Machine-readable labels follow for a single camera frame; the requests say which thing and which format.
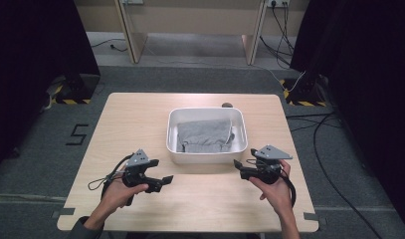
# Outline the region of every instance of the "power outlet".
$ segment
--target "power outlet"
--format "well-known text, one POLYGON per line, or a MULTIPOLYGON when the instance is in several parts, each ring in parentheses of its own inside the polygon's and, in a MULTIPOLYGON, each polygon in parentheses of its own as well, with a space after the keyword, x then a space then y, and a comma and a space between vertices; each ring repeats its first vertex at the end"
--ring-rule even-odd
POLYGON ((267 6, 272 7, 273 6, 273 1, 276 1, 276 8, 284 8, 290 5, 290 0, 267 0, 267 6))

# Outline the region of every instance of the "human hand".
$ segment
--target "human hand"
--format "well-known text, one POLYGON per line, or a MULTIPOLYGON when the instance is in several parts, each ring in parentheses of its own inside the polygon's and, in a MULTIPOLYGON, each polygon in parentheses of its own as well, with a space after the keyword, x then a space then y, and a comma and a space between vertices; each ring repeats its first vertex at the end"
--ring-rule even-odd
POLYGON ((88 229, 100 229, 105 220, 120 207, 122 208, 128 198, 148 189, 147 184, 139 184, 134 187, 126 187, 122 182, 123 173, 114 176, 115 180, 111 182, 106 192, 103 194, 100 204, 91 214, 90 218, 84 224, 88 229))
MULTIPOLYGON (((283 167, 284 175, 290 176, 290 165, 282 159, 280 160, 280 164, 283 167)), ((261 189, 262 195, 260 199, 264 200, 267 198, 277 214, 281 215, 285 211, 289 211, 289 209, 292 210, 290 190, 282 178, 279 177, 273 184, 267 184, 256 177, 250 177, 249 181, 261 189)))

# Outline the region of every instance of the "gray fabric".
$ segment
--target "gray fabric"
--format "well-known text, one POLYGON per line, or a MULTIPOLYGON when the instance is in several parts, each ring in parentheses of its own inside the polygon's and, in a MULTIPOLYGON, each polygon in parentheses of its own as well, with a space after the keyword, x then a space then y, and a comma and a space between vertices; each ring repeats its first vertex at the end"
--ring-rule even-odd
POLYGON ((178 152, 228 152, 234 138, 229 120, 184 122, 177 125, 177 130, 178 152))

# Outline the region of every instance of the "sleeve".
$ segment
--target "sleeve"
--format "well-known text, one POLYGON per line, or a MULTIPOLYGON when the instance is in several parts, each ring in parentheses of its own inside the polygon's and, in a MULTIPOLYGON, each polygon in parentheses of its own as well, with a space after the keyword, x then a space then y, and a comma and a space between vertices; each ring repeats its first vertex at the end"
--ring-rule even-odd
POLYGON ((72 231, 69 233, 67 239, 98 239, 100 238, 103 230, 90 230, 84 226, 85 222, 89 217, 81 217, 73 227, 72 231))

